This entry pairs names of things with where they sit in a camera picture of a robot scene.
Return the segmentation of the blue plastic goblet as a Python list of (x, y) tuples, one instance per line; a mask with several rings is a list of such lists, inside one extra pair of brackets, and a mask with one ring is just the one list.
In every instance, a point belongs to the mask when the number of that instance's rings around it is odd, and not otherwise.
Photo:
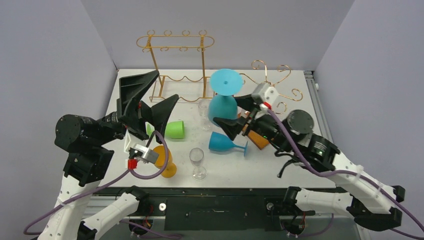
[(234, 98), (242, 86), (241, 75), (235, 70), (222, 68), (210, 76), (210, 87), (216, 95), (210, 101), (208, 107), (208, 119), (219, 126), (214, 118), (235, 120), (238, 115), (238, 106)]
[(245, 145), (235, 144), (228, 136), (213, 131), (209, 138), (208, 149), (215, 152), (227, 152), (231, 149), (242, 149), (243, 156), (247, 155), (248, 142)]

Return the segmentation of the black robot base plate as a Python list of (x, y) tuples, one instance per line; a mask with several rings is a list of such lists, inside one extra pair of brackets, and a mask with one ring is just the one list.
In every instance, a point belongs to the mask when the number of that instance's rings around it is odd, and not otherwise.
[(284, 203), (285, 188), (158, 188), (131, 217), (164, 217), (166, 231), (279, 231), (304, 213)]

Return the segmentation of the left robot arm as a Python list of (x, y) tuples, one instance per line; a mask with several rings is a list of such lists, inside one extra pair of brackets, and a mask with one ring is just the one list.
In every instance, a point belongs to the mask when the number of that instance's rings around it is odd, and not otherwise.
[(116, 111), (100, 118), (66, 114), (55, 127), (55, 145), (67, 152), (61, 188), (55, 206), (43, 215), (47, 224), (36, 240), (98, 240), (123, 218), (150, 210), (149, 194), (138, 186), (124, 190), (113, 203), (84, 218), (91, 196), (104, 189), (105, 177), (114, 151), (105, 144), (124, 141), (127, 153), (125, 174), (134, 174), (139, 162), (155, 163), (159, 155), (150, 149), (152, 140), (166, 146), (165, 130), (179, 96), (174, 94), (149, 106), (143, 96), (160, 73), (122, 77)]

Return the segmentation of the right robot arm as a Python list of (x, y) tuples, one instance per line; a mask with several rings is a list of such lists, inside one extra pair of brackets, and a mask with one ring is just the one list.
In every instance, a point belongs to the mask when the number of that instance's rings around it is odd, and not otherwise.
[(314, 121), (308, 112), (293, 110), (281, 120), (268, 103), (257, 97), (239, 96), (235, 101), (248, 111), (246, 117), (213, 118), (231, 140), (239, 134), (256, 132), (275, 148), (276, 157), (290, 155), (297, 166), (342, 188), (342, 192), (324, 192), (290, 186), (282, 199), (282, 207), (287, 213), (337, 214), (352, 218), (359, 226), (376, 232), (401, 225), (405, 189), (379, 182), (361, 165), (351, 162), (334, 143), (315, 134)]

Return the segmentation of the green plastic goblet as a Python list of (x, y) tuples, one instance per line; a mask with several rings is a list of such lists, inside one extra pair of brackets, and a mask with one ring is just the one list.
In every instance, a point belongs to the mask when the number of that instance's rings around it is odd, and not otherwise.
[(183, 120), (168, 122), (163, 136), (170, 139), (185, 138), (185, 123)]

